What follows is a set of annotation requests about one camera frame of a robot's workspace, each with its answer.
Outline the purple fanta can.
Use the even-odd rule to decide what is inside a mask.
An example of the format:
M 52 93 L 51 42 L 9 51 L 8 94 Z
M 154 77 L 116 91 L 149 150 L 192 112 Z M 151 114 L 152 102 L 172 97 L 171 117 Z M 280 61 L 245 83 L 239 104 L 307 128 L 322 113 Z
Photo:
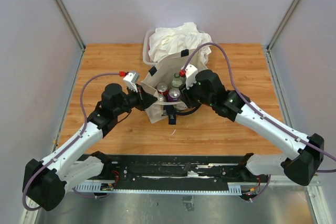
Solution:
M 171 88 L 167 94 L 169 102 L 179 102 L 181 100 L 181 92 L 178 88 Z

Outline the beige canvas tote bag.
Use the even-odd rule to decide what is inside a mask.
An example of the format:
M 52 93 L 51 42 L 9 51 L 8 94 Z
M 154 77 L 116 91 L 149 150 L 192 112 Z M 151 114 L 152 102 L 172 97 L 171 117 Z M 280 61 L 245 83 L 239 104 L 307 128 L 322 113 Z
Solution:
M 159 98 L 159 92 L 156 89 L 157 85 L 164 82 L 171 87 L 171 82 L 173 80 L 174 74 L 178 73 L 187 63 L 189 56 L 194 52 L 193 49 L 185 49 L 179 53 L 169 55 L 163 60 L 158 62 L 153 66 L 147 76 L 141 81 L 141 86 L 143 90 Z M 197 111 L 201 105 L 197 103 L 188 110 L 187 105 L 182 101 L 170 102 L 168 100 L 161 101 L 157 100 L 149 108 L 145 109 L 147 116 L 152 124 L 168 119 L 169 125 L 176 124 L 177 115 L 190 115 Z

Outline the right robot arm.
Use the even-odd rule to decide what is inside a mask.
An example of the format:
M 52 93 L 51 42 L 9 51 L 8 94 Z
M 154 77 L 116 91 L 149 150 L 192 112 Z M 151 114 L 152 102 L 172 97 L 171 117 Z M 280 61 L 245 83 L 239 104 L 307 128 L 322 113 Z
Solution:
M 181 88 L 181 100 L 189 107 L 203 104 L 219 116 L 241 124 L 276 145 L 279 155 L 246 154 L 238 168 L 238 177 L 250 182 L 257 175 L 285 175 L 292 182 L 307 186 L 323 161 L 324 139 L 308 136 L 276 120 L 249 97 L 226 90 L 219 76 L 209 69 L 199 71 L 188 65 Z

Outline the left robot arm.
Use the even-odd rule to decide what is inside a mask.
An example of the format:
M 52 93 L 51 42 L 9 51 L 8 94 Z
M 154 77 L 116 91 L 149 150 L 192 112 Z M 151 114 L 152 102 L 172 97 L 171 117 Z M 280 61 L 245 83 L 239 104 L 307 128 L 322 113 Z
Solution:
M 107 85 L 101 100 L 87 117 L 81 128 L 65 144 L 42 160 L 30 160 L 25 167 L 22 202 L 33 211 L 26 199 L 30 198 L 46 211 L 53 210 L 66 193 L 85 180 L 98 176 L 108 179 L 112 166 L 97 155 L 89 156 L 80 164 L 75 161 L 93 144 L 103 139 L 117 124 L 118 117 L 133 108 L 144 111 L 157 101 L 157 97 L 135 85 L 135 90 L 124 93 L 117 83 Z

